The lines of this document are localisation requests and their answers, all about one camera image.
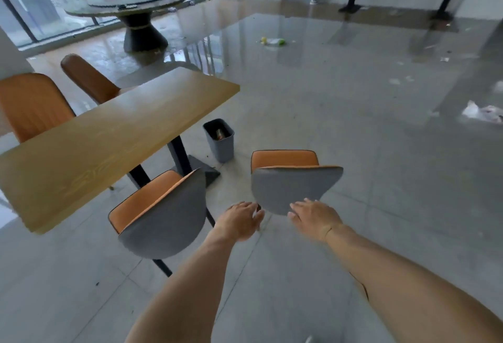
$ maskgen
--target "black chair leg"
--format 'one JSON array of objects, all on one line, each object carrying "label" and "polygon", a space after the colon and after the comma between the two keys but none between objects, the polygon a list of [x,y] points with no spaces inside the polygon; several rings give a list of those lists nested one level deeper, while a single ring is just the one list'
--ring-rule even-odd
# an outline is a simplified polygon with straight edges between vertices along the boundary
[{"label": "black chair leg", "polygon": [[210,211],[208,211],[208,208],[206,208],[206,218],[210,222],[212,227],[215,227],[215,220],[213,219],[213,216],[211,215]]},{"label": "black chair leg", "polygon": [[166,266],[162,259],[153,259],[152,261],[154,261],[154,264],[156,264],[157,267],[161,269],[164,274],[166,274],[166,276],[173,274],[173,272]]}]

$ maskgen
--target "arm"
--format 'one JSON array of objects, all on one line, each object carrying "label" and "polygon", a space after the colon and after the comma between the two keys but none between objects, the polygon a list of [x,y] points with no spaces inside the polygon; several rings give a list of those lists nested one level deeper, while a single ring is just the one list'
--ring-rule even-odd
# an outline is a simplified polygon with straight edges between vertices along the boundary
[{"label": "arm", "polygon": [[264,211],[253,215],[255,209],[255,203],[241,202],[218,218],[138,318],[126,343],[210,342],[232,247],[250,238],[264,219]]},{"label": "arm", "polygon": [[326,242],[396,341],[503,342],[503,322],[431,271],[361,237],[329,206],[292,204],[298,229]]}]

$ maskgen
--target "person's right arm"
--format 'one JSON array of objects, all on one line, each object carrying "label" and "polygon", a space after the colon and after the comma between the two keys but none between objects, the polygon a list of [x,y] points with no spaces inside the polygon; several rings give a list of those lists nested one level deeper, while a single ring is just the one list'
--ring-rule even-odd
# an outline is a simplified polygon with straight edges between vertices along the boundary
[{"label": "person's right arm", "polygon": [[295,226],[330,246],[399,343],[503,342],[503,322],[472,296],[361,237],[324,203],[291,207]]}]

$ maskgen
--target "person's left hand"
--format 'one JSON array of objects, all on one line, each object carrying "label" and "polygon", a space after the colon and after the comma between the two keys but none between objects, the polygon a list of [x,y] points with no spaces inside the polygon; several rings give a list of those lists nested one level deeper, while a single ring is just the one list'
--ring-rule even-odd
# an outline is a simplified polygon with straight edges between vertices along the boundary
[{"label": "person's left hand", "polygon": [[256,208],[257,203],[244,201],[232,205],[220,215],[213,230],[234,241],[248,240],[260,228],[266,214],[262,209],[254,216]]}]

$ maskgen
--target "forearm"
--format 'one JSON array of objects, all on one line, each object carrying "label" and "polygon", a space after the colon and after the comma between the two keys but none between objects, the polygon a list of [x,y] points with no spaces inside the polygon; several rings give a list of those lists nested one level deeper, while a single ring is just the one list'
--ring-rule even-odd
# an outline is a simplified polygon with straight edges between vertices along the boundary
[{"label": "forearm", "polygon": [[503,341],[498,317],[422,266],[344,225],[326,240],[398,342]]},{"label": "forearm", "polygon": [[211,231],[136,321],[126,343],[210,342],[234,244]]}]

